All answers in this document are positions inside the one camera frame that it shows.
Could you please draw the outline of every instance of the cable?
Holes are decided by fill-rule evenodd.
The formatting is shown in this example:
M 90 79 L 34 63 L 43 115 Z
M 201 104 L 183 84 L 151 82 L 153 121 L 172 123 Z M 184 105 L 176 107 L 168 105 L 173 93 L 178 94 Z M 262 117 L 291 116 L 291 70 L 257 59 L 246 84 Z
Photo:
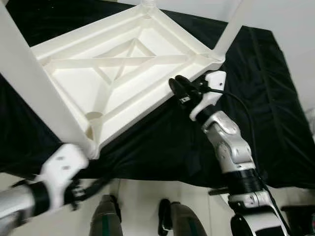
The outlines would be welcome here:
M 284 226 L 285 226 L 285 229 L 287 231 L 287 233 L 289 235 L 292 235 L 291 234 L 291 229 L 289 228 L 289 226 L 287 225 L 286 221 L 284 220 L 277 204 L 276 204 L 276 200 L 273 198 L 268 186 L 265 184 L 265 181 L 261 178 L 261 175 L 260 175 L 260 171 L 259 171 L 259 166 L 258 166 L 258 159 L 257 159 L 257 150 L 256 150 L 256 140 L 255 140 L 255 132 L 254 132 L 254 128 L 253 128 L 253 120 L 252 120 L 252 117 L 251 117 L 251 114 L 247 108 L 247 106 L 244 104 L 244 102 L 236 95 L 230 93 L 230 92 L 226 92 L 226 91 L 223 91 L 223 90 L 217 90 L 217 89 L 212 89 L 210 88 L 209 91 L 211 92 L 217 92 L 217 93 L 221 93 L 221 94 L 224 94 L 224 95 L 228 95 L 232 98 L 234 98 L 235 100 L 237 100 L 243 107 L 243 109 L 245 110 L 245 113 L 246 113 L 246 116 L 249 120 L 249 124 L 250 124 L 250 131 L 251 131 L 251 136 L 252 136 L 252 150 L 253 150 L 253 153 L 254 153 L 254 158 L 253 158 L 253 161 L 254 161 L 254 164 L 256 165 L 256 171 L 257 171 L 257 176 L 258 176 L 258 180 L 260 181 L 260 183 L 262 184 L 262 186 L 264 187 L 264 189 L 268 192 L 269 194 L 269 197 L 271 199 L 271 202 L 273 203 L 280 219 L 282 220 Z

